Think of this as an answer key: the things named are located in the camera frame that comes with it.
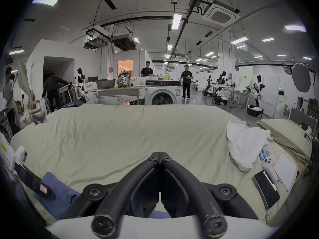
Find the washing machine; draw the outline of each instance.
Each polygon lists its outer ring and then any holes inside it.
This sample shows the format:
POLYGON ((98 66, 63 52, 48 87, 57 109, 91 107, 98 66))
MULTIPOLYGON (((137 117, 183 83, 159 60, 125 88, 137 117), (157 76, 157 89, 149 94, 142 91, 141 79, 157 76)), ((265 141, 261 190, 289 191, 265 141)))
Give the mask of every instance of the washing machine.
POLYGON ((146 105, 175 105, 177 97, 181 96, 180 81, 146 80, 146 105))

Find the washing machine control panel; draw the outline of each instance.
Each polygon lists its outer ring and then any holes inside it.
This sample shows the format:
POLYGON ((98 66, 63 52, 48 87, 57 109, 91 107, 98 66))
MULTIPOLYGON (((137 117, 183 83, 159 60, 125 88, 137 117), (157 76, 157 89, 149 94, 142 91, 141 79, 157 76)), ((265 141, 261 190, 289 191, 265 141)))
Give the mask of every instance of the washing machine control panel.
POLYGON ((180 87, 180 81, 165 81, 165 80, 146 80, 145 86, 169 86, 169 87, 180 87))

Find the gray basket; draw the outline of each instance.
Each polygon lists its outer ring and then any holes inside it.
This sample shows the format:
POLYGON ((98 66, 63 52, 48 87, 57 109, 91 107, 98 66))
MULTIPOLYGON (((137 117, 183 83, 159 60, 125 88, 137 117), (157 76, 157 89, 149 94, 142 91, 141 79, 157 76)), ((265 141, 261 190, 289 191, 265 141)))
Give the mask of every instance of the gray basket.
POLYGON ((97 85, 99 90, 111 89, 111 88, 114 88, 115 80, 116 79, 112 79, 112 80, 107 80, 107 79, 97 80, 96 81, 96 85, 97 85))

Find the white towel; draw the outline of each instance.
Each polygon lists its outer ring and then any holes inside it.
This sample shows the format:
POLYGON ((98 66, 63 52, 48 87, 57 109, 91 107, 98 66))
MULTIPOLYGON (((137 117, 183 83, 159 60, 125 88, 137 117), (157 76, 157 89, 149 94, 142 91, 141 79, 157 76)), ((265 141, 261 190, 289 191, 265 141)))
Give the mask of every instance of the white towel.
POLYGON ((241 171, 247 172, 253 167, 261 149, 268 144, 270 131, 259 127, 245 128, 242 124, 227 123, 228 149, 241 171))

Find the mattress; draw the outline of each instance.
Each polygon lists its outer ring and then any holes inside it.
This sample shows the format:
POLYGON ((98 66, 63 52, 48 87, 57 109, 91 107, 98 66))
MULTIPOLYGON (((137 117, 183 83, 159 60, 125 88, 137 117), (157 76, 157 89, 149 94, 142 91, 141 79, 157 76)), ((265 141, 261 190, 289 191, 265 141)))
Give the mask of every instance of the mattress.
MULTIPOLYGON (((82 192, 91 183, 119 181, 155 151, 167 152, 200 181, 229 183, 265 221, 265 207, 252 177, 262 170, 259 157, 249 172, 238 169, 228 151, 227 122, 246 123, 215 106, 113 106, 83 104, 55 111, 43 124, 30 124, 11 141, 14 150, 23 146, 26 167, 42 178, 51 172, 57 179, 82 192)), ((293 159, 278 144, 266 149, 277 159, 293 159)), ((289 192, 277 185, 280 209, 289 192)), ((55 219, 26 188, 30 201, 48 224, 55 219)), ((161 203, 156 210, 165 211, 161 203)))
POLYGON ((270 136, 293 157, 301 172, 312 152, 312 142, 304 137, 305 130, 292 120, 265 119, 258 121, 257 125, 270 130, 270 136))

